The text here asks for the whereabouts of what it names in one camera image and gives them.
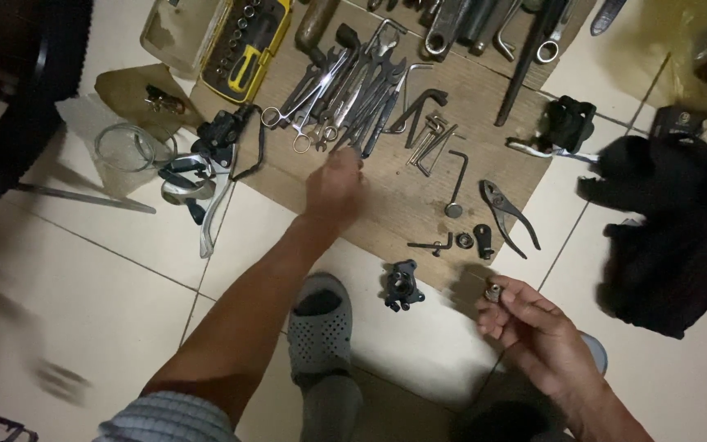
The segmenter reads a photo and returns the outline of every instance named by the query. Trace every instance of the yellow toolbox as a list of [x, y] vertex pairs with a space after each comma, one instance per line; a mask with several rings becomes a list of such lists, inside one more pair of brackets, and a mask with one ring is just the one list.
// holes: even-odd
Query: yellow toolbox
[[234, 103], [252, 101], [290, 25], [290, 0], [156, 0], [141, 45]]

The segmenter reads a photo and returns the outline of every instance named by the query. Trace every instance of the right hand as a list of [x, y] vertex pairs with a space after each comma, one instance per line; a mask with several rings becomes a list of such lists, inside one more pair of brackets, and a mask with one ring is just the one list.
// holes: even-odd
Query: right hand
[[307, 178], [307, 206], [303, 216], [340, 235], [359, 218], [367, 200], [364, 165], [351, 148], [330, 153], [326, 162]]
[[498, 304], [477, 302], [479, 332], [497, 339], [537, 388], [557, 403], [607, 389], [580, 332], [560, 308], [525, 282], [505, 276], [490, 282], [504, 291]]

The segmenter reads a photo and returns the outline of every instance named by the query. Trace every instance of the black tire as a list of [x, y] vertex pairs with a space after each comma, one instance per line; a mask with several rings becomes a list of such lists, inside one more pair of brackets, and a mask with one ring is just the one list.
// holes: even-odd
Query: black tire
[[54, 103], [78, 92], [92, 0], [44, 0], [34, 76], [22, 80], [0, 119], [0, 197], [18, 184], [62, 120]]

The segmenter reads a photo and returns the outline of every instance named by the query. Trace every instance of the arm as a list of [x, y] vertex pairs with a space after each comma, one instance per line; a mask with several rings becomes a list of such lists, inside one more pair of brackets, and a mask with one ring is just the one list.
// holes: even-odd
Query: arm
[[280, 241], [223, 293], [144, 387], [209, 400], [235, 426], [274, 353], [286, 315], [315, 261], [358, 217], [365, 199], [352, 149], [329, 155], [307, 179], [307, 207]]
[[478, 328], [566, 414], [582, 442], [653, 442], [596, 369], [580, 332], [561, 309], [525, 282], [492, 278], [504, 287], [498, 304], [477, 302]]

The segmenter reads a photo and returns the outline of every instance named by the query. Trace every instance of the sleeve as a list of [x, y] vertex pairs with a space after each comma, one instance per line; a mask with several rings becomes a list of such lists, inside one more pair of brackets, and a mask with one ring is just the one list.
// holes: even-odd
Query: sleeve
[[225, 412], [178, 392], [135, 399], [97, 430], [93, 442], [240, 442]]

